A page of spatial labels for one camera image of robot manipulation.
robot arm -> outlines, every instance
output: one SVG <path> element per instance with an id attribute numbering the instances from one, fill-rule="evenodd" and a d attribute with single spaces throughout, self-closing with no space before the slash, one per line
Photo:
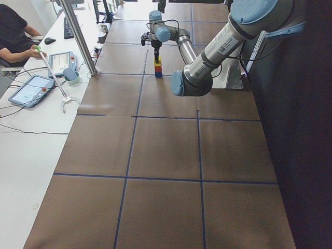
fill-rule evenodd
<path id="1" fill-rule="evenodd" d="M 211 72 L 218 68 L 245 40 L 254 39 L 261 31 L 273 32 L 304 22 L 304 0 L 234 0 L 228 23 L 200 55 L 190 41 L 190 34 L 167 26 L 161 13 L 150 13 L 152 46 L 159 56 L 162 42 L 174 40 L 186 65 L 171 78 L 171 89 L 177 96 L 203 96 L 212 88 Z"/>

black shirt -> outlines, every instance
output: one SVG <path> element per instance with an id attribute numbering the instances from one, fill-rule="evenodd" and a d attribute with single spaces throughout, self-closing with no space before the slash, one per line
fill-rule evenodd
<path id="1" fill-rule="evenodd" d="M 24 52 L 36 44 L 25 35 L 27 22 L 5 4 L 0 4 L 0 50 L 7 48 L 11 53 Z"/>

computer mouse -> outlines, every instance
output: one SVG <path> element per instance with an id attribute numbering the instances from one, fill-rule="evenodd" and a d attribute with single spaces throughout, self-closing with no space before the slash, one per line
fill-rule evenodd
<path id="1" fill-rule="evenodd" d="M 54 38 L 52 38 L 52 37 L 47 37 L 47 38 L 45 38 L 45 44 L 46 45 L 49 45 L 49 44 L 51 44 L 51 43 L 54 43 L 56 40 L 54 39 Z"/>

white desk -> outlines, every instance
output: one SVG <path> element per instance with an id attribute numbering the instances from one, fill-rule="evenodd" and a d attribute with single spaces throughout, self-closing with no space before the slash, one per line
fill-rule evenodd
<path id="1" fill-rule="evenodd" d="M 87 11 L 75 11 L 81 25 L 89 50 L 97 45 L 98 28 L 95 20 Z M 63 18 L 61 14 L 46 37 L 57 39 L 51 45 L 40 43 L 42 51 L 52 54 L 72 51 L 77 56 L 80 66 L 82 55 L 75 39 L 63 38 Z M 45 66 L 43 60 L 30 58 L 26 70 Z M 80 83 L 71 87 L 63 85 L 67 95 L 82 100 L 89 82 L 88 69 L 82 66 Z M 30 71 L 30 74 L 47 76 L 47 70 Z M 23 73 L 16 80 L 26 81 L 29 74 Z M 7 99 L 16 88 L 9 88 L 0 99 L 0 108 L 13 105 Z M 25 108 L 9 117 L 1 118 L 0 124 L 34 132 L 69 133 L 76 116 L 78 104 L 65 104 L 66 114 L 60 109 L 63 96 L 56 88 L 41 103 L 32 109 Z M 20 107 L 0 109 L 5 116 L 19 110 Z M 23 248 L 36 218 L 40 204 L 47 190 L 53 171 L 57 165 L 67 135 L 25 134 L 0 126 L 0 248 Z"/>

label sticker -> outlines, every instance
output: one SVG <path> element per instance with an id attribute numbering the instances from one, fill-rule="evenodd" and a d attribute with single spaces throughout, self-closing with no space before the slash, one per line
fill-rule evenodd
<path id="1" fill-rule="evenodd" d="M 194 73 L 194 75 L 196 76 L 196 77 L 199 77 L 200 75 L 201 75 L 201 73 L 203 73 L 204 71 L 205 71 L 205 68 L 206 68 L 206 66 L 201 66 L 195 73 Z"/>
<path id="2" fill-rule="evenodd" d="M 227 33 L 227 26 L 225 26 L 215 37 L 215 42 L 219 53 L 226 55 L 239 41 Z"/>

